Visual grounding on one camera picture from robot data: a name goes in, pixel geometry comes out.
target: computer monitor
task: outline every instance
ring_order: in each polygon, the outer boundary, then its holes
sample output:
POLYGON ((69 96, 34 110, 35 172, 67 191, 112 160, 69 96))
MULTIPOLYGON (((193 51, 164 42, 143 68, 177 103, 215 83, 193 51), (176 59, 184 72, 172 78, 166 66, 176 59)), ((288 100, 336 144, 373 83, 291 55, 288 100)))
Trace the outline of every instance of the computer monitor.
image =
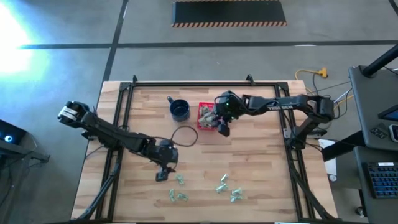
POLYGON ((379 113, 380 119, 398 122, 398 105, 392 106, 389 109, 379 113))

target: floor tile line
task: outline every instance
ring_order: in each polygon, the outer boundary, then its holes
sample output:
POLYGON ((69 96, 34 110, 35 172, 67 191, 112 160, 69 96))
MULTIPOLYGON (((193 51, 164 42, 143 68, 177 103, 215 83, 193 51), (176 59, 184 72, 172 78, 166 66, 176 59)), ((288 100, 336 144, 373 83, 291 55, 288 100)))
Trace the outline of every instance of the floor tile line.
POLYGON ((18 49, 110 49, 112 44, 24 44, 18 49))
POLYGON ((106 62, 106 66, 105 66, 103 82, 108 81, 111 76, 113 61, 116 56, 116 50, 118 48, 118 43, 119 43, 119 39, 120 39, 120 34, 122 32, 124 16, 126 14, 128 2, 129 2, 129 0, 123 0, 122 7, 120 9, 118 23, 116 25, 116 29, 115 29, 114 35, 113 35, 112 47, 111 47, 111 50, 109 51, 108 61, 106 62))
POLYGON ((390 3, 392 9, 396 12, 397 16, 398 16, 398 6, 397 3, 394 0, 388 0, 388 2, 390 3))
POLYGON ((343 46, 343 45, 395 45, 398 40, 339 40, 339 41, 268 41, 268 42, 163 42, 121 43, 121 49, 171 47, 288 47, 288 46, 343 46))

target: yellow cable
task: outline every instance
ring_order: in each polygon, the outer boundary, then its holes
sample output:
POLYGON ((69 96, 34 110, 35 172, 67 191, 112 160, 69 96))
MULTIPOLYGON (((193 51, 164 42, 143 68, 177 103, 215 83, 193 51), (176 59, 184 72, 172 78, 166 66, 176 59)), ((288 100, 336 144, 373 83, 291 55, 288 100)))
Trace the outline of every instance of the yellow cable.
MULTIPOLYGON (((351 96, 347 97, 347 100, 351 99, 352 97, 354 97, 354 95, 351 95, 351 96)), ((339 102, 337 103, 337 105, 335 106, 334 110, 335 110, 340 104, 342 104, 344 101, 346 101, 346 99, 343 99, 343 100, 339 101, 339 102)))
MULTIPOLYGON (((298 78, 298 74, 299 74, 299 72, 309 72, 309 73, 315 73, 315 74, 318 74, 318 71, 312 71, 312 70, 306 70, 306 69, 300 69, 300 70, 297 70, 296 71, 296 73, 294 74, 294 77, 296 78, 296 80, 299 80, 299 78, 298 78)), ((308 88, 308 87, 305 87, 305 89, 309 92, 309 93, 311 93, 312 95, 314 95, 313 94, 313 91, 310 89, 310 88, 308 88)))

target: keyboard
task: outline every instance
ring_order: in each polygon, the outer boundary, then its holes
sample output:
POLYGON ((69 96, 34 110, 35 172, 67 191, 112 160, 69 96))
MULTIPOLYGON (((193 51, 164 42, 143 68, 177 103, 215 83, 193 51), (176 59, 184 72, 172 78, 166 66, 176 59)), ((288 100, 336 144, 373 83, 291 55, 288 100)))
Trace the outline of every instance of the keyboard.
POLYGON ((373 198, 398 198, 398 162, 367 162, 363 168, 373 198))

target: yellow extension cord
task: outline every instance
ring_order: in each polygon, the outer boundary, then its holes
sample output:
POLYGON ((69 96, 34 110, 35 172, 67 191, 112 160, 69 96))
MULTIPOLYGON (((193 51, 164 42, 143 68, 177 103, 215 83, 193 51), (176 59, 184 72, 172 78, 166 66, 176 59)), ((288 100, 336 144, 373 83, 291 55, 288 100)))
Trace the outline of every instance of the yellow extension cord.
MULTIPOLYGON (((327 74, 327 72, 326 72, 326 68, 322 68, 322 69, 319 70, 319 71, 306 70, 306 69, 297 70, 297 71, 295 72, 295 74, 294 74, 294 77, 295 77, 296 80, 299 80, 299 77, 297 76, 297 75, 299 74, 299 72, 308 72, 308 73, 320 75, 322 78, 328 78, 328 74, 327 74)), ((313 94, 314 91, 312 91, 310 88, 305 87, 305 89, 306 89, 309 93, 311 93, 312 95, 314 95, 314 94, 313 94)), ((349 99, 351 99, 352 97, 354 97, 354 95, 351 95, 351 96, 347 97, 347 99, 344 98, 344 99, 340 100, 340 101, 337 103, 337 105, 334 107, 334 110, 337 109, 337 107, 339 107, 339 105, 342 104, 344 101, 349 100, 349 99)))

